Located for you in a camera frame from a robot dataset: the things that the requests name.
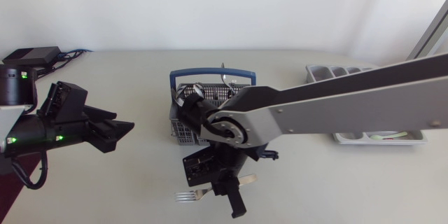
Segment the metal frame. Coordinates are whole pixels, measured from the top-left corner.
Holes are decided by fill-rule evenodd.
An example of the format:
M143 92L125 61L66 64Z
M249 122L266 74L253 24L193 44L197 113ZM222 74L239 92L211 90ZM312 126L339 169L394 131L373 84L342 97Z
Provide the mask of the metal frame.
M413 60L435 51L448 37L448 0L446 0L406 60Z

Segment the fork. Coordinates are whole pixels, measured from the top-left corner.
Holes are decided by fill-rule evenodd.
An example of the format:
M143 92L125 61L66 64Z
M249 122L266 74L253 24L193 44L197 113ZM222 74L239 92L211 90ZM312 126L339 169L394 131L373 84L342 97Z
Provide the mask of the fork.
M247 176L243 176L241 178L238 178L239 185L243 186L248 183L252 183L257 180L257 175L250 174ZM213 188L209 187L207 189L198 189L198 190L192 190L190 192L176 192L176 202L195 202L197 200L200 200L205 196L208 192L210 192Z

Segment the cutlery basket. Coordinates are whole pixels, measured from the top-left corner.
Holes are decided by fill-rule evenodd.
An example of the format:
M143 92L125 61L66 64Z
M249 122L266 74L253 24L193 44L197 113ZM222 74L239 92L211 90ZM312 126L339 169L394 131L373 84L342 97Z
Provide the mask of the cutlery basket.
M229 68L194 68L194 69L182 69L177 71L172 71L169 74L169 84L170 88L178 90L181 87L185 89L182 91L183 95L187 97L192 93L196 93L193 88L194 83L181 83L178 84L176 89L176 78L181 76L191 76L191 75L201 75L201 74L218 74L218 75L229 75L229 76L241 76L251 79L251 84L234 84L231 83L230 86L238 93L242 88L250 85L256 84L256 74L252 71L245 71L239 69L229 69ZM204 98L215 106L220 106L228 99L229 93L231 93L230 88L223 83L200 83L203 87ZM169 111L169 120L171 121L171 135L177 138L178 144L182 146L192 146L199 144L200 146L208 146L209 141L206 139L201 139L194 132L184 126L179 119L177 119L178 105L175 101L171 101L171 109Z

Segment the white tabletop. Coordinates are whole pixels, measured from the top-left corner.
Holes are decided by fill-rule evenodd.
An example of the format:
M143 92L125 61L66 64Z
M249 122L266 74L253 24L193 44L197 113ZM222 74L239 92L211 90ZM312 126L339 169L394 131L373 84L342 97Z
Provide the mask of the white tabletop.
M244 216L233 220L227 197L212 192L175 203L175 192L191 190L182 158L201 147L179 146L170 136L169 72L221 62L254 71L258 85L278 89L305 83L306 64L369 66L296 50L86 54L37 81L39 105L51 83L75 83L89 91L87 105L116 112L135 128L112 153L88 143L48 151L46 184L23 189L4 222L448 223L447 130L425 131L423 146L341 146L328 134L282 136L268 146L279 160L248 159L240 173L258 175L240 188Z

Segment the black cable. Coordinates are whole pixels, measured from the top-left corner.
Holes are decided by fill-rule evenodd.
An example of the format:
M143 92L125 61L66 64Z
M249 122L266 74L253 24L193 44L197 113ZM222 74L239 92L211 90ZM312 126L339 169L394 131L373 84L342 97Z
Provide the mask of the black cable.
M70 63L70 61L76 59L77 57L81 56L83 53L85 52L91 52L91 50L86 50L86 49L78 49L78 50L72 50L70 52L61 52L58 57L58 62L65 62L60 66L56 66L56 67L51 67L49 69L42 69L37 71L38 77L37 79L43 78L45 76L47 76L48 74L51 74L53 72L55 72L56 70L61 69L62 67L65 67L65 65L67 65L68 63Z
M41 152L41 176L39 177L39 180L36 183L33 183L31 179L29 178L29 175L25 169L23 169L22 165L20 164L19 160L17 160L15 157L11 158L11 164L13 166L14 172L17 174L19 179L23 182L23 184L28 187L29 189L37 190L43 186L47 179L47 172L48 172L48 160L47 160L47 152L42 151Z

